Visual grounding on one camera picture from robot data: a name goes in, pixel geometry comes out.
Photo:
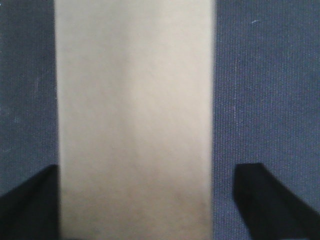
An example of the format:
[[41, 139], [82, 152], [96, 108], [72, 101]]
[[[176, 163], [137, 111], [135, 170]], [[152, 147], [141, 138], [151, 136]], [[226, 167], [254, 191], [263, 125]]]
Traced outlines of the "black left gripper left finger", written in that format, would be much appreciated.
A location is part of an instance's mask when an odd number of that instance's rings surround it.
[[0, 197], [2, 240], [58, 240], [59, 167], [44, 168]]

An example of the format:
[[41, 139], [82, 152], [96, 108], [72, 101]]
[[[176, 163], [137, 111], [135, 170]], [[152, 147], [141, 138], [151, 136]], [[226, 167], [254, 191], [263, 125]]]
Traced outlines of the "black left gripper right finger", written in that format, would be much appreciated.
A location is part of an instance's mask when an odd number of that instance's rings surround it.
[[233, 199], [253, 240], [318, 240], [320, 215], [261, 163], [238, 164]]

